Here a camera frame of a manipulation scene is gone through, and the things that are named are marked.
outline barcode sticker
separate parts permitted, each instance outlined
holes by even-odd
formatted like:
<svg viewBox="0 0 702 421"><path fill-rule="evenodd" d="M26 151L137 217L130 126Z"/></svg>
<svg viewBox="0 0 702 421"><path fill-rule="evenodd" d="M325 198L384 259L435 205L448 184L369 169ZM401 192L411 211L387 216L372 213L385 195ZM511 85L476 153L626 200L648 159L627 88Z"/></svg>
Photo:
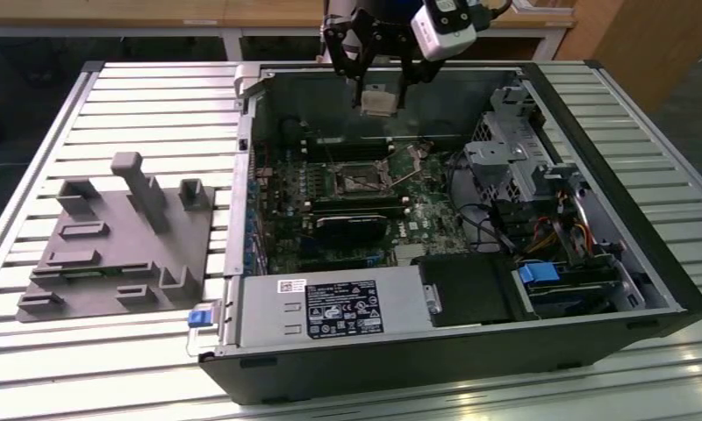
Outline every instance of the barcode sticker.
<svg viewBox="0 0 702 421"><path fill-rule="evenodd" d="M305 279L280 279L278 280L278 294L288 294L289 292L304 292L307 286Z"/></svg>

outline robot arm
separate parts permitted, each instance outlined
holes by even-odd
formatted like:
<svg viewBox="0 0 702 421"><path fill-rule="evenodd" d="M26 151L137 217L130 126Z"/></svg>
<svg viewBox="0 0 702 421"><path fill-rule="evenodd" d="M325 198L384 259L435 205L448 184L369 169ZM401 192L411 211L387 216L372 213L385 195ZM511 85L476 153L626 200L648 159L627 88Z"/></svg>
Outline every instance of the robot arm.
<svg viewBox="0 0 702 421"><path fill-rule="evenodd" d="M365 71L377 56L400 59L397 108L408 86L431 82L444 61L461 53L508 10L512 0L488 9L479 0L327 0L321 27L325 53L336 74L356 84L352 106L361 103ZM413 54L423 60L413 63Z"/></svg>

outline sticker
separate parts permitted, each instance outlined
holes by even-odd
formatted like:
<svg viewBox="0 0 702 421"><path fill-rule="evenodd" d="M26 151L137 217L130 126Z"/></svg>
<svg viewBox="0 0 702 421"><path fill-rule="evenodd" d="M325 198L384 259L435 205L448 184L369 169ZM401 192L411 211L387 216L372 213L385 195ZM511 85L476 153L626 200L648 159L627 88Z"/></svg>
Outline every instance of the sticker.
<svg viewBox="0 0 702 421"><path fill-rule="evenodd" d="M280 279L278 280L278 294L289 292L304 292L307 286L305 279Z"/></svg>
<svg viewBox="0 0 702 421"><path fill-rule="evenodd" d="M303 288L312 339L384 332L375 281L325 283Z"/></svg>
<svg viewBox="0 0 702 421"><path fill-rule="evenodd" d="M218 25L217 20L209 20L209 19L186 19L182 21L182 23L185 25L205 25L205 26Z"/></svg>

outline motherboard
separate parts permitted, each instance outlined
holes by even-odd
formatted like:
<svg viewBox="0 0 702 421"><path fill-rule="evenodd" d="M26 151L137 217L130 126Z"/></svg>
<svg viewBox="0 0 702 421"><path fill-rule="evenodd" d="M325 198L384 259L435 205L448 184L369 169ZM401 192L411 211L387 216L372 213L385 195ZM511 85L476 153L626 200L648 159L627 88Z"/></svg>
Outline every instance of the motherboard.
<svg viewBox="0 0 702 421"><path fill-rule="evenodd" d="M468 250L445 189L447 159L423 139L311 139L256 154L266 272L405 266Z"/></svg>

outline wooden shelf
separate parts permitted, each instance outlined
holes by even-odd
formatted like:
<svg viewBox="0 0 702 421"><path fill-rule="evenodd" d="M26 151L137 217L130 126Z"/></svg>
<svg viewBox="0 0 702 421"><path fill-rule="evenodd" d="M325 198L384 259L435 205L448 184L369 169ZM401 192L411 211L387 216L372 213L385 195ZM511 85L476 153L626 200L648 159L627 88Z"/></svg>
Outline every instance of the wooden shelf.
<svg viewBox="0 0 702 421"><path fill-rule="evenodd" d="M0 25L17 26L319 28L321 14L320 0L0 0ZM520 15L512 10L492 24L572 26L572 17Z"/></svg>

